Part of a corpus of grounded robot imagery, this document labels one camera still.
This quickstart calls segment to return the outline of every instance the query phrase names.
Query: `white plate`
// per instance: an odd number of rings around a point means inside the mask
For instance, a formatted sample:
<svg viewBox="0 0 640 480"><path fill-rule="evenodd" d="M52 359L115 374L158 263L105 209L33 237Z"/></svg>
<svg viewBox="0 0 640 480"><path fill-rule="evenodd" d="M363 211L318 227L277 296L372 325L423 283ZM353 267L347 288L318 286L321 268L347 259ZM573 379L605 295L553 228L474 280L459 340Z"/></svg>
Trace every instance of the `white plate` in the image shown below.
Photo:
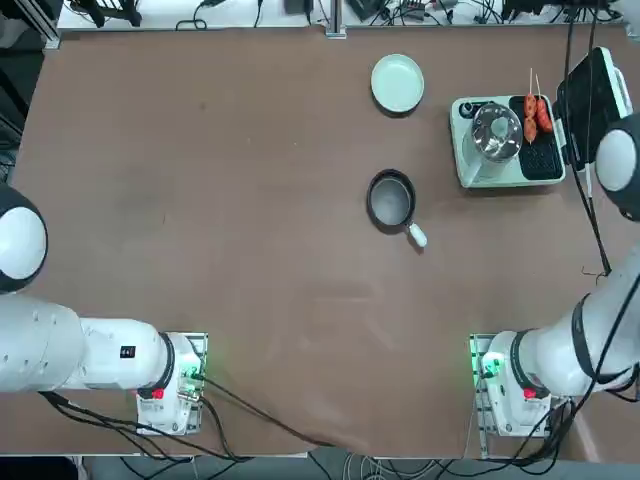
<svg viewBox="0 0 640 480"><path fill-rule="evenodd" d="M371 73L373 96L385 109L408 112L420 102L424 93L424 77L416 62L394 53L382 57Z"/></svg>

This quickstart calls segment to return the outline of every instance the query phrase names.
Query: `brown tabletop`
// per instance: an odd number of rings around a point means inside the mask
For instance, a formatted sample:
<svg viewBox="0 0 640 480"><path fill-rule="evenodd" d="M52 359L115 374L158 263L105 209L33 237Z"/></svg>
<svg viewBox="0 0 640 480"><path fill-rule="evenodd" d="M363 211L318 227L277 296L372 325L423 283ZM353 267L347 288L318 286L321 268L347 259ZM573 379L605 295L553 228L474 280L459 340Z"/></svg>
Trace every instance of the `brown tabletop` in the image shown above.
<svg viewBox="0 0 640 480"><path fill-rule="evenodd" d="M209 374L309 435L360 453L459 456L473 391L469 334L555 322L593 287L581 270L597 272L599 257L569 176L550 188L464 191L449 108L461 96L522 94L529 67L555 98L566 33L68 39L45 61L14 179L50 233L46 268L29 293L81 315L209 332ZM577 29L576 62L587 36ZM600 27L597 43L638 94L640 49L620 27ZM369 93L372 66L393 52L415 59L426 82L405 119L383 116ZM387 167L416 187L416 220L429 236L421 255L365 214L369 180ZM619 261L639 230L599 190L596 204ZM72 397L132 418L127 395ZM596 397L564 454L636 461L634 407ZM1 402L2 452L132 451L35 394ZM217 403L237 452L308 448ZM194 439L217 448L205 424ZM493 442L492 452L509 455L516 444Z"/></svg>

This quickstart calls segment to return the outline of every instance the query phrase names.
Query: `small frying pan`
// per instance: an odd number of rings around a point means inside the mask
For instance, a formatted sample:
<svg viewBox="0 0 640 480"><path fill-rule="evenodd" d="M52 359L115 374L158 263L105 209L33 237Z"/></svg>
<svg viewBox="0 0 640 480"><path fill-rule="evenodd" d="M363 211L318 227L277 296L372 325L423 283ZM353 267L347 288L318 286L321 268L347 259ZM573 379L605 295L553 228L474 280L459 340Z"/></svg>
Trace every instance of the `small frying pan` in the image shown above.
<svg viewBox="0 0 640 480"><path fill-rule="evenodd" d="M393 235L406 231L416 244L427 246L427 236L413 222L416 191L404 173L387 169L378 173L367 191L367 212L373 224L383 233Z"/></svg>

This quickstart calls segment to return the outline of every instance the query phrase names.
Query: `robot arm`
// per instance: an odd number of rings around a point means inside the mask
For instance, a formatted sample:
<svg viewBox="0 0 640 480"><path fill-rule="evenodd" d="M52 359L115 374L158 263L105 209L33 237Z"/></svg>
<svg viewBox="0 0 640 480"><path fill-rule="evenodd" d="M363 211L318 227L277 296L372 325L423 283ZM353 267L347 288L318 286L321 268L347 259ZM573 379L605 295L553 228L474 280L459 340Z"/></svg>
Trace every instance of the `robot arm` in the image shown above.
<svg viewBox="0 0 640 480"><path fill-rule="evenodd" d="M187 433L199 418L206 335L159 333L130 319L80 318L69 308L14 293L40 272L47 229L38 209L0 186L0 392L135 390L138 422Z"/></svg>
<svg viewBox="0 0 640 480"><path fill-rule="evenodd" d="M608 198L640 221L640 114L610 127L596 155ZM551 397L583 395L622 305L640 272L640 246L555 325L501 332L483 357L487 391L501 435L526 436ZM607 352L594 392L626 385L640 361L640 295L632 298Z"/></svg>

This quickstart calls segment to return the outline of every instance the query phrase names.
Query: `cable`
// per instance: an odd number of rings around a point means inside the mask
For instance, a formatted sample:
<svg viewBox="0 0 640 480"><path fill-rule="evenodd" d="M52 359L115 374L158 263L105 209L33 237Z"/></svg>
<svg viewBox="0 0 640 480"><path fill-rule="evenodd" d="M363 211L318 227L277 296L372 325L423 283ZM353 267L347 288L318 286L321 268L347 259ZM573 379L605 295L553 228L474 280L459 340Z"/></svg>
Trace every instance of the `cable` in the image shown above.
<svg viewBox="0 0 640 480"><path fill-rule="evenodd" d="M587 110L587 139L586 139L586 148L585 148L585 170L586 170L586 180L587 180L587 197L589 200L589 209L591 210L591 217L593 219L593 227L594 234L596 238L600 238L600 228L598 226L598 219L596 217L596 207L593 203L593 192L591 185L591 162L590 162L590 153L591 153L591 112L593 105L593 45L595 40L596 33L596 23L598 20L598 8L596 8L593 19L591 21L591 31L589 33L589 53L588 53L588 62L589 62L589 107ZM602 260L602 266L605 270L605 275L609 275L611 273L611 265L609 265L609 260L607 258L606 253L604 252L604 247L601 250L600 257Z"/></svg>
<svg viewBox="0 0 640 480"><path fill-rule="evenodd" d="M216 428L218 429L218 435L220 436L220 443L222 444L222 450L224 450L224 453L226 453L229 456L229 458L231 458L233 461L238 463L251 460L252 457L238 457L231 451L231 448L229 448L229 443L227 442L227 436L225 435L224 429L222 428L222 422L220 421L220 416L218 415L218 412L216 412L216 409L213 407L213 404L206 398L200 397L200 401L207 408L207 410L209 410L209 412L211 413L211 416L213 417L213 420L216 424Z"/></svg>
<svg viewBox="0 0 640 480"><path fill-rule="evenodd" d="M425 12L425 15L429 18L431 18L434 22L436 22L438 24L439 27L442 27L442 24L440 23L440 21L434 17L433 15L431 15L431 13L429 12Z"/></svg>
<svg viewBox="0 0 640 480"><path fill-rule="evenodd" d="M389 4L390 1L391 0L385 0L384 4L382 4L382 6L378 9L378 12L376 13L376 16L373 17L373 20L371 20L371 23L369 24L369 26L372 26L374 23L376 23L376 20L378 19L380 14L382 14L384 9L387 8L387 5Z"/></svg>
<svg viewBox="0 0 640 480"><path fill-rule="evenodd" d="M318 468L319 468L320 470L322 470L322 473L324 473L324 476L325 476L325 477L327 477L329 480L333 480L333 479L331 478L331 475L329 475L329 472L327 472L327 469L326 469L326 468L324 468L324 467L322 466L322 464L321 464L318 460L316 460L316 457L314 457L314 456L313 456L313 454L312 454L311 452L309 452L307 455L309 455L309 458L311 459L311 461L312 461L313 463L315 463L315 464L318 466Z"/></svg>
<svg viewBox="0 0 640 480"><path fill-rule="evenodd" d="M563 421L564 421L564 406L563 406L562 410L560 411L560 424L562 424ZM558 455L559 454L560 454L560 444L558 443L558 445L556 446L556 451L553 454L553 459L551 460L551 463L544 470L542 470L540 472L532 472L530 470L526 470L524 467L518 467L518 468L520 468L520 470L523 471L524 473L526 473L527 475L535 475L535 476L546 475L547 473L549 473L553 469L553 467L556 466L556 462L558 461Z"/></svg>
<svg viewBox="0 0 640 480"><path fill-rule="evenodd" d="M556 23L556 20L557 20L558 18L560 18L560 15L562 15L562 13L563 13L563 12L564 12L564 7L560 7L560 9L558 10L558 13L556 14L556 16L555 16L555 17L553 17L553 18L549 21L549 23Z"/></svg>
<svg viewBox="0 0 640 480"><path fill-rule="evenodd" d="M226 467L224 467L222 470L220 470L217 473L214 473L213 475L211 475L210 477L207 477L205 480L213 480L214 478L218 478L219 476L227 473L229 470L231 470L233 467L235 467L236 465L238 465L237 462L232 463L231 465L227 465Z"/></svg>
<svg viewBox="0 0 640 480"><path fill-rule="evenodd" d="M120 459L120 461L122 463L124 463L124 466L127 467L127 470L129 470L131 473L133 473L136 477L141 478L142 480L147 480L147 477L145 477L144 475L142 475L140 472L138 472L135 468L133 468L131 465L129 465L124 458L122 457L118 457Z"/></svg>
<svg viewBox="0 0 640 480"><path fill-rule="evenodd" d="M202 453L205 453L207 455L212 455L212 456L220 458L222 460L232 460L231 458L229 458L229 457L227 457L225 455L220 455L219 453L214 452L213 450L205 448L205 447L203 447L201 445L197 445L197 444L195 444L193 442L189 442L187 440L184 440L183 438L181 438L178 435L172 435L172 434L166 433L163 430L155 428L155 427L153 427L151 425L143 425L143 424L141 424L139 422L133 422L133 421L130 421L130 420L121 420L121 419L118 419L118 418L113 418L113 417L109 417L109 416L106 416L106 415L101 415L101 414L96 413L96 412L94 412L92 410L79 407L79 406L77 406L75 404L72 404L69 400L67 400L65 397L63 397L62 395L60 395L58 393L40 392L40 394L42 396L44 396L45 398L47 398L49 403L53 402L53 404L55 404L56 406L58 406L60 408L66 408L66 409L74 411L76 413L80 413L82 415L86 415L88 417L97 419L102 423L106 422L106 423L111 423L111 424L120 424L120 425L131 426L131 427L135 427L135 428L139 428L139 429L149 430L151 432L158 433L158 434L162 435L165 438L169 438L169 439L171 439L172 441L174 441L176 443L179 443L179 444L184 445L186 447L194 448L194 449L196 449L196 450L198 450L198 451L200 451ZM90 420L87 420L87 419L78 419L77 417L76 418L72 418L72 419L75 420L75 421L79 421L80 423L89 423L91 425L100 426L96 422L91 422Z"/></svg>
<svg viewBox="0 0 640 480"><path fill-rule="evenodd" d="M451 12L447 11L447 7L444 6L444 3L442 3L442 0L438 0L438 3L440 4L440 7L442 8L442 10L444 10L444 14L447 17L447 21L449 22L449 25L453 25L453 22L451 21Z"/></svg>
<svg viewBox="0 0 640 480"><path fill-rule="evenodd" d="M567 53L565 57L565 71L564 71L564 108L561 109L561 116L563 117L563 121L566 125L567 136L567 156L569 158L569 164L571 165L571 170L573 172L573 177L578 187L578 193L580 194L580 200L582 201L582 206L587 214L589 222L591 223L591 228L593 230L594 236L596 238L596 242L598 244L598 250L600 252L600 259L602 260L602 266L605 271L605 275L609 275L611 273L611 264L609 263L609 259L607 257L606 251L604 249L604 245L602 244L602 239L600 238L600 231L596 222L596 219L592 215L591 209L589 208L589 204L587 202L587 198L585 196L584 190L582 189L582 184L580 183L580 178L578 177L578 168L576 166L575 152L574 152L574 144L571 141L571 125L569 120L569 63L571 60L571 43L573 38L573 27L575 24L576 16L571 18L569 22L569 34L567 37ZM592 29L595 30L595 23L592 24Z"/></svg>
<svg viewBox="0 0 640 480"><path fill-rule="evenodd" d="M222 385L218 384L217 382L214 382L213 380L210 380L210 379L208 379L208 378L206 378L206 377L204 377L202 375L198 375L198 374L194 375L192 378L195 378L197 380L202 380L205 383L208 383L209 385L215 387L216 389L220 390L224 394L228 395L229 397L231 397L232 399L234 399L235 401L240 403L245 408L249 409L255 415L261 417L263 420L267 420L267 421L273 423L274 425L277 425L278 427L282 428L286 432L290 433L294 437L297 437L297 438L299 438L300 440L302 440L304 442L311 443L311 444L317 445L319 447L333 447L334 446L331 443L323 442L323 441L320 441L320 440L316 440L314 438L311 438L311 437L305 435L304 433L300 433L297 430L294 430L293 428L289 427L288 425L282 423L277 418L272 417L271 415L266 413L264 410L260 410L258 407L254 407L252 404L250 404L246 400L243 400L238 395L236 395L235 393L231 392L230 390L228 390L227 388L223 387Z"/></svg>
<svg viewBox="0 0 640 480"><path fill-rule="evenodd" d="M614 397L619 398L620 400L624 400L625 402L638 403L638 399L637 398L625 397L624 395L620 395L618 392L610 392L608 390L607 390L607 393L610 393Z"/></svg>
<svg viewBox="0 0 640 480"><path fill-rule="evenodd" d="M415 472L401 472L395 467L395 465L393 463L391 463L391 460L387 460L387 462L389 462L389 466L391 467L391 469L388 469L387 467L382 465L382 463L376 462L376 465L383 472L393 473L394 475L396 475L396 476L398 476L400 478L408 477L408 478L405 478L405 480L416 480L417 478L419 478L419 477L425 475L426 473L430 472L431 470L433 470L433 468L436 466L436 464L435 464L435 462L433 460L429 460L424 467L419 468Z"/></svg>
<svg viewBox="0 0 640 480"><path fill-rule="evenodd" d="M258 22L260 22L260 14L262 13L262 2L263 0L258 0L258 14L256 15L256 21L253 22L253 28L258 28Z"/></svg>
<svg viewBox="0 0 640 480"><path fill-rule="evenodd" d="M328 25L331 25L329 17L327 16L327 12L325 11L324 5L322 4L322 0L318 0L318 3L320 4L320 10L322 10L322 16L324 17L325 22L327 22Z"/></svg>
<svg viewBox="0 0 640 480"><path fill-rule="evenodd" d="M195 28L196 30L207 30L209 28L207 22L205 22L201 18L196 18L196 15L198 14L198 10L203 7L209 6L207 5L209 2L210 0L203 0L202 2L200 2L196 9L193 11L193 18L191 18L191 20L180 20L178 23L176 23L176 32L180 30L181 25L193 25L193 28Z"/></svg>
<svg viewBox="0 0 640 480"><path fill-rule="evenodd" d="M135 470L131 465L129 465L127 463L127 461L124 459L124 457L118 457L120 459L120 461L122 463L124 463L124 466L127 467L127 470L129 470L131 473L133 473L134 475L136 475L138 478L142 478L143 480L151 480L152 478L157 477L158 475L163 474L164 472L166 472L167 470L169 470L170 468L175 467L176 465L180 465L180 464L184 464L184 463L190 463L191 459L190 458L185 458L179 462L175 462L175 463L170 463L169 465L165 465L164 467L162 467L160 470L158 470L155 473L152 473L151 475L144 476L142 475L140 472L138 472L137 470Z"/></svg>
<svg viewBox="0 0 640 480"><path fill-rule="evenodd" d="M162 456L163 459L165 460L169 460L170 462L180 462L180 459L174 458L174 457L170 457L169 455L167 455L164 450L162 450L153 440L151 440L149 437L146 437L136 431L131 431L127 428L124 427L116 427L115 425L109 423L109 422L93 422L91 420L87 420L85 418L81 418L81 417L77 417L75 415L72 415L68 412L65 412L62 407L60 407L59 405L52 403L49 399L47 399L47 401L51 404L51 406L56 409L60 414L62 414L63 416L76 421L78 423L84 423L87 425L93 425L93 426L97 426L97 427L102 427L102 428L106 428L108 430L113 430L116 433L120 434L125 440L127 440L129 443L131 443L133 446L135 446L138 450L140 450L144 455L150 457L150 458L156 458L152 453L150 453L148 450L146 450L142 445L140 445L138 442L136 442L135 440L133 440L132 438L129 438L127 436L126 433L128 433L129 435L133 435L136 437L141 438L142 440L145 440L146 442L150 443Z"/></svg>
<svg viewBox="0 0 640 480"><path fill-rule="evenodd" d="M530 460L529 457L524 458L524 459L518 459L518 455L520 455L520 453L522 453L522 451L524 450L525 446L527 445L527 443L529 442L529 440L531 440L531 438L533 437L533 434L538 430L538 428L549 418L549 416L555 412L558 408L562 407L562 409L564 410L566 405L566 402L563 402L560 405L556 405L554 408L549 409L540 420L538 420L538 422L533 426L533 428L531 429L531 432L529 432L529 434L527 435L527 437L524 439L524 441L522 442L522 444L520 445L520 447L518 448L518 450L516 451L516 453L513 454L513 456L508 459L505 460L503 465L499 466L499 467L494 467L494 468L489 468L487 470L484 470L482 472L476 472L476 473L456 473L456 472L452 472L451 470L449 470L449 467L451 466L451 464L455 461L451 460L446 466L443 466L440 462L438 462L437 460L434 460L436 462L436 464L441 468L441 471L439 472L438 476L436 476L436 479L441 477L443 472L447 472L450 475L454 475L456 477L463 477L463 478L473 478L473 477L479 477L481 475L485 475L487 473L491 473L491 472L499 472L500 470L504 470L507 467L510 467L512 465L516 465L516 466L528 466L531 465L533 463L536 463L538 460Z"/></svg>

